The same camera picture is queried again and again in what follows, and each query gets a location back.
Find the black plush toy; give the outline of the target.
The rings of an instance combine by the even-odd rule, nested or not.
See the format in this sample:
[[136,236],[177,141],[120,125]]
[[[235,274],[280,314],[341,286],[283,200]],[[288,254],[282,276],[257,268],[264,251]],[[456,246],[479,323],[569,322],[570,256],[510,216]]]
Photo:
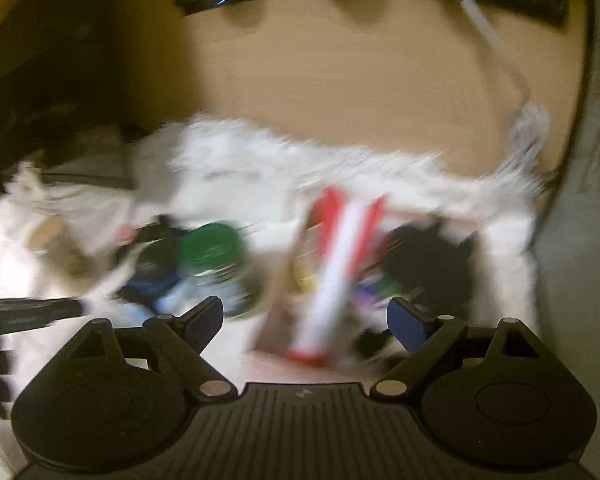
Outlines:
[[454,243],[436,222],[423,228],[402,224],[390,231],[382,248],[382,273],[414,304],[439,313],[465,309],[474,290],[471,256],[476,236]]

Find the green lid glass jar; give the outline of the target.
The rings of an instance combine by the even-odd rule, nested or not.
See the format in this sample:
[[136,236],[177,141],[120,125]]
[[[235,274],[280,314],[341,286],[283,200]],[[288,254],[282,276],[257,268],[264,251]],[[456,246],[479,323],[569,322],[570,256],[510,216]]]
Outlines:
[[184,235],[178,264],[186,301],[198,304],[218,297],[226,318],[247,313],[262,294],[262,273],[242,234],[231,224],[211,222]]

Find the black and blue pouch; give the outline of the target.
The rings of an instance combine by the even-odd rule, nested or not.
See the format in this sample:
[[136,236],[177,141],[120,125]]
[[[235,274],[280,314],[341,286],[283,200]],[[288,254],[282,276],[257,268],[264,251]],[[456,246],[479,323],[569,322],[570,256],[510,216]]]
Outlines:
[[114,251],[112,267],[132,262],[133,272],[114,298],[137,304],[152,314],[166,310],[164,300],[180,284],[180,243],[187,234],[168,214],[159,214],[141,228],[130,227],[129,238]]

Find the pink cardboard box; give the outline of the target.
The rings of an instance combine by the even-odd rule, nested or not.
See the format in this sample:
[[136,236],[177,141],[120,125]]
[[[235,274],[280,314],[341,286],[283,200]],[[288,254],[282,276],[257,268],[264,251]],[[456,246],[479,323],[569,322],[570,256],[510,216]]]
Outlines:
[[[399,297],[414,304],[396,284],[382,273],[380,259],[387,234],[402,224],[426,228],[436,222],[442,224],[441,234],[458,243],[474,233],[476,246],[471,256],[474,290],[465,309],[451,314],[468,320],[474,312],[477,292],[482,287],[480,276],[481,233],[475,222],[444,218],[435,214],[422,214],[414,210],[391,210],[386,201],[385,211],[370,239],[361,269],[355,277],[341,322],[326,361],[309,365],[291,361],[286,357],[296,322],[306,313],[317,282],[318,257],[316,255],[318,219],[316,201],[311,205],[298,232],[283,270],[280,271],[266,315],[257,336],[253,339],[254,358],[266,370],[279,375],[285,382],[293,382],[312,375],[338,377],[378,374],[388,359],[406,356],[407,351],[388,329],[387,309],[393,298]],[[439,313],[420,304],[414,304],[432,316]]]

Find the red and white striped sock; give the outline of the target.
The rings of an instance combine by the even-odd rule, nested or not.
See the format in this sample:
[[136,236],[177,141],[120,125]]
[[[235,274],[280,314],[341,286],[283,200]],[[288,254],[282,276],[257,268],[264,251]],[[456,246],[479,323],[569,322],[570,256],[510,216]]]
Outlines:
[[326,361],[386,200],[385,196],[371,202],[350,200],[340,188],[330,186],[316,201],[320,264],[313,296],[294,326],[286,352],[291,361],[309,365]]

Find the clear jar with tan lid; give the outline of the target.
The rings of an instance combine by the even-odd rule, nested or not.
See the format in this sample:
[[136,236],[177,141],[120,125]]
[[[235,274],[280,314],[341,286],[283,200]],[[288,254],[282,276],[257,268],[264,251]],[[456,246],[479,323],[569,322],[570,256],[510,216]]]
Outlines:
[[94,259],[64,217],[44,219],[29,235],[27,248],[66,296],[83,296],[97,281]]

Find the white fringed cloth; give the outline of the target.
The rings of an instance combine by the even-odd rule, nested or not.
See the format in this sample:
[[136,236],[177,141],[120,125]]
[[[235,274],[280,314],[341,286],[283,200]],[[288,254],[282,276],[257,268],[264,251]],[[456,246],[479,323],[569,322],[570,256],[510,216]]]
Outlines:
[[336,184],[357,198],[385,195],[393,212],[474,222],[480,247],[472,319],[489,326],[512,316],[538,327],[538,272],[529,248],[536,220],[534,186],[526,178],[462,178],[447,172],[431,154],[381,153],[358,145],[333,148],[290,140],[238,119],[204,116],[151,134],[134,148],[132,162],[134,191],[58,184],[40,192],[17,190],[0,199],[0,298],[60,295],[60,286],[24,242],[46,217],[61,214],[100,267],[86,295],[87,315],[130,326],[142,317],[140,310],[112,298],[130,269],[107,269],[120,226],[144,224],[163,212],[183,226],[230,222],[258,260],[265,295],[252,312],[223,325],[204,357],[238,386],[294,380],[293,370],[252,347],[275,304],[310,203],[321,188]]

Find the black flat screen television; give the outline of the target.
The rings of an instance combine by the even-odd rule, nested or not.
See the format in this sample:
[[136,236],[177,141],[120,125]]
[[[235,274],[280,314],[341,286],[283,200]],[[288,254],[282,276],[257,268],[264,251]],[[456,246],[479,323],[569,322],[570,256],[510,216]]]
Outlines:
[[20,162],[46,183],[134,188],[108,0],[0,0],[0,193]]

